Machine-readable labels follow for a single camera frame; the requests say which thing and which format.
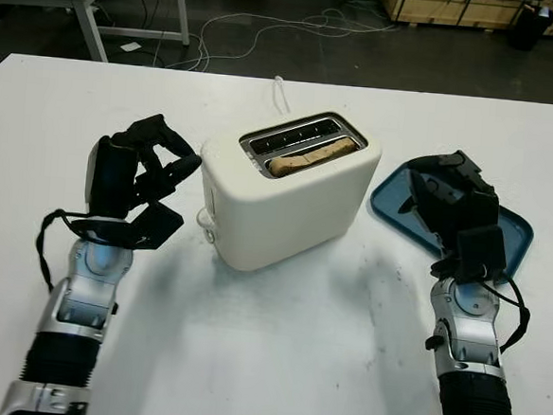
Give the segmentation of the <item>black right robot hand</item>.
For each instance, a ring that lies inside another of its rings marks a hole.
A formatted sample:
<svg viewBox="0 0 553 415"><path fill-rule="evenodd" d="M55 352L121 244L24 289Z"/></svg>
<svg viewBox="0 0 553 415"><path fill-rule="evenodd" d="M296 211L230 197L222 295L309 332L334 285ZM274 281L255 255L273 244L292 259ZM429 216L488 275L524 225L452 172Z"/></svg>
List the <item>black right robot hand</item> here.
<svg viewBox="0 0 553 415"><path fill-rule="evenodd" d="M461 150L417 157L405 164L409 197L399 214L414 213L443 248L458 249L457 235L499 223L500 203L494 187Z"/></svg>

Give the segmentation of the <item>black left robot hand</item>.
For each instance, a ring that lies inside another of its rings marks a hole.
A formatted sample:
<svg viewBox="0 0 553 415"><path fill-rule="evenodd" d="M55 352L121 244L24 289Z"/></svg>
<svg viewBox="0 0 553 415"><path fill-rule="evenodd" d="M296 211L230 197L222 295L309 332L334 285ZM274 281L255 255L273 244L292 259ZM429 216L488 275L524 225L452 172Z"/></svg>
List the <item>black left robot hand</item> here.
<svg viewBox="0 0 553 415"><path fill-rule="evenodd" d="M201 157L161 114L105 135L88 156L85 202L92 216L124 220L128 212L171 195Z"/></svg>

